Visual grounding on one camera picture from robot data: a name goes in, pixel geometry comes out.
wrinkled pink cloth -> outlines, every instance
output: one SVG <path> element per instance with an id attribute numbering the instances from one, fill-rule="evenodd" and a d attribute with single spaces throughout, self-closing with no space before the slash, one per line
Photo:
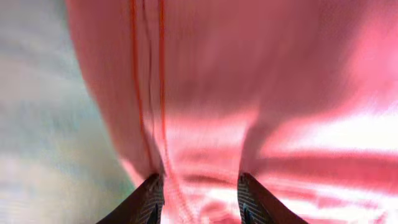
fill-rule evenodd
<path id="1" fill-rule="evenodd" d="M 398 222 L 398 1 L 165 0 L 168 154 L 158 1 L 144 1 L 139 89 L 167 174 L 162 223 L 240 223 L 239 170 L 310 223 Z M 129 1 L 67 4 L 83 77 L 139 185 L 153 170 Z"/>

pink towel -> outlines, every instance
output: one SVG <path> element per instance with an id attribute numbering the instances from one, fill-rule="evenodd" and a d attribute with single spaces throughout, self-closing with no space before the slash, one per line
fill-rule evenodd
<path id="1" fill-rule="evenodd" d="M 240 170 L 310 223 L 396 223 L 398 1 L 131 2 L 69 21 L 132 181 L 166 173 L 162 223 L 240 223 Z"/>

blurred gray surface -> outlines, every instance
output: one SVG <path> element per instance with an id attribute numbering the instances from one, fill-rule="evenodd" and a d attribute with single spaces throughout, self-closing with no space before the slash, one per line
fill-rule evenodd
<path id="1" fill-rule="evenodd" d="M 132 190 L 63 1 L 0 0 L 0 223 L 94 223 Z"/>

green-gray surface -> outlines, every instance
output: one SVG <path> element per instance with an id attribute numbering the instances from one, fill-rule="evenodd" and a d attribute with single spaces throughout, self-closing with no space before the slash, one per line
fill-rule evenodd
<path id="1" fill-rule="evenodd" d="M 0 223 L 94 223 L 133 190 L 60 0 L 0 1 Z"/>

red line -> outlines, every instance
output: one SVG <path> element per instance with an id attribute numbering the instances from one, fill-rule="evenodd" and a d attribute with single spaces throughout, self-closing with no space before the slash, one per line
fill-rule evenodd
<path id="1" fill-rule="evenodd" d="M 136 35 L 136 1 L 130 0 L 130 10 L 131 10 L 131 64 L 132 64 L 132 79 L 134 80 L 134 88 L 136 90 L 137 102 L 138 102 L 138 111 L 139 111 L 139 126 L 141 131 L 142 140 L 144 141 L 144 149 L 146 151 L 148 160 L 149 160 L 149 168 L 151 172 L 155 172 L 154 162 L 152 160 L 152 154 L 150 153 L 150 147 L 147 135 L 145 133 L 144 126 L 144 113 L 142 112 L 142 99 L 139 90 L 139 78 L 138 78 L 138 51 L 137 51 L 137 35 Z"/>
<path id="2" fill-rule="evenodd" d="M 164 142 L 165 150 L 165 166 L 169 173 L 169 177 L 172 181 L 172 185 L 175 187 L 178 195 L 178 199 L 181 200 L 181 207 L 188 216 L 188 222 L 193 221 L 193 215 L 190 213 L 184 195 L 181 192 L 180 186 L 177 179 L 174 176 L 174 172 L 170 165 L 169 159 L 169 148 L 167 146 L 166 138 L 166 115 L 165 115 L 165 44 L 164 44 L 164 0 L 158 0 L 159 2 L 159 81 L 160 81 L 160 114 L 162 118 L 162 139 Z"/>

